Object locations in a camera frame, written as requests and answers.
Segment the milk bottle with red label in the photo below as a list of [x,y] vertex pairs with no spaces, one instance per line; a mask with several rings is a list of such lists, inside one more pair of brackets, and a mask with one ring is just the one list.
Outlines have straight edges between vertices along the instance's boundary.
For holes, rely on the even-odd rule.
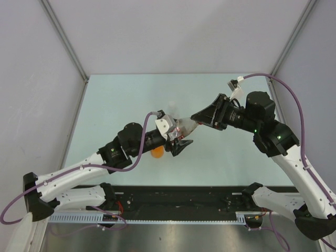
[[168,134],[171,140],[183,139],[189,136],[199,124],[191,118],[181,118],[175,121],[173,130]]

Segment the clear water bottle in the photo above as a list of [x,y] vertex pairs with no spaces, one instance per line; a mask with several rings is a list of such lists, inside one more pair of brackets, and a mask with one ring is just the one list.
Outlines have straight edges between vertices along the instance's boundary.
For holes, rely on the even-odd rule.
[[169,102],[168,112],[173,118],[175,119],[180,118],[180,111],[175,101]]

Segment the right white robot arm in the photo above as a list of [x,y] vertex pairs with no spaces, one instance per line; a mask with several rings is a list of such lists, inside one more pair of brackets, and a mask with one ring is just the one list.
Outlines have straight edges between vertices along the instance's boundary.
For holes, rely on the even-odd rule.
[[289,177],[301,200],[276,193],[266,186],[253,183],[243,190],[242,204],[249,211],[263,207],[293,221],[309,239],[319,240],[335,232],[335,194],[330,199],[324,182],[306,158],[301,157],[301,146],[296,135],[285,124],[275,119],[275,103],[266,92],[254,91],[247,95],[246,106],[237,108],[229,97],[220,93],[215,101],[191,116],[199,124],[216,130],[232,126],[253,133],[258,150],[271,158]]

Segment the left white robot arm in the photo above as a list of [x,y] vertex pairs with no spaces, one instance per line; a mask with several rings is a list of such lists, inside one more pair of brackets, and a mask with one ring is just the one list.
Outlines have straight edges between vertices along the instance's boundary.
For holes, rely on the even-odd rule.
[[97,152],[60,171],[23,177],[23,191],[2,211],[3,225],[17,224],[6,251],[29,251],[36,223],[63,209],[112,209],[116,195],[112,186],[102,183],[91,188],[78,186],[114,172],[128,172],[139,163],[143,153],[163,148],[179,155],[192,140],[198,126],[191,118],[175,119],[163,111],[150,112],[144,123],[131,122]]

